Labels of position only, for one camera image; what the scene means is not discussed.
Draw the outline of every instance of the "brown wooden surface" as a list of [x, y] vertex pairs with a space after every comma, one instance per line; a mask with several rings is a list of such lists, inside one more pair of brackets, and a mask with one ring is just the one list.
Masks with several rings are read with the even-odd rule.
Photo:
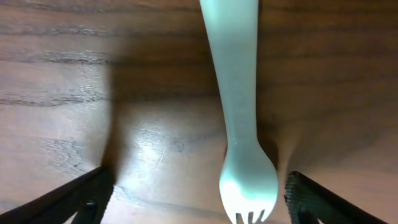
[[[261, 1], [258, 56], [259, 140], [279, 158], [267, 223], [289, 223], [290, 170], [398, 223], [398, 2]], [[104, 223], [228, 223], [198, 0], [2, 0], [0, 68], [0, 212], [105, 162]]]

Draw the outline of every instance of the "wooden table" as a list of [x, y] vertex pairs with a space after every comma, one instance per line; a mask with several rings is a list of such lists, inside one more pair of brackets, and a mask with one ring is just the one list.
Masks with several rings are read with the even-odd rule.
[[[198, 0], [2, 0], [0, 68], [0, 212], [104, 162], [103, 223], [229, 223]], [[257, 82], [267, 223], [289, 223], [290, 170], [398, 223], [398, 2], [261, 1]]]

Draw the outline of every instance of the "fork head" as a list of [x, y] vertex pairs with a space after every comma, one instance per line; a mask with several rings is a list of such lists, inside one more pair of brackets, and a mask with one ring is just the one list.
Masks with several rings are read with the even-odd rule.
[[245, 224], [264, 222], [271, 214], [278, 195], [278, 178], [274, 165], [258, 150], [227, 151], [220, 177], [220, 194], [224, 209], [237, 224], [240, 213]]

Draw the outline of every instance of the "fork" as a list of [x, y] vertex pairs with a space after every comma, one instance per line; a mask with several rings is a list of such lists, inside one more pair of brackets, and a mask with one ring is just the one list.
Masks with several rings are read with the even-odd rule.
[[200, 6], [228, 138], [220, 176], [221, 199], [232, 223], [237, 223], [238, 213], [244, 223], [264, 222], [277, 200], [278, 178], [257, 140], [258, 0], [200, 0]]

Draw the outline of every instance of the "fork handle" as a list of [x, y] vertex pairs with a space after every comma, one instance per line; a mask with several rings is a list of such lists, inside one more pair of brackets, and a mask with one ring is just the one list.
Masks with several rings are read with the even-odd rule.
[[200, 0], [228, 144], [257, 140], [256, 52], [258, 0]]

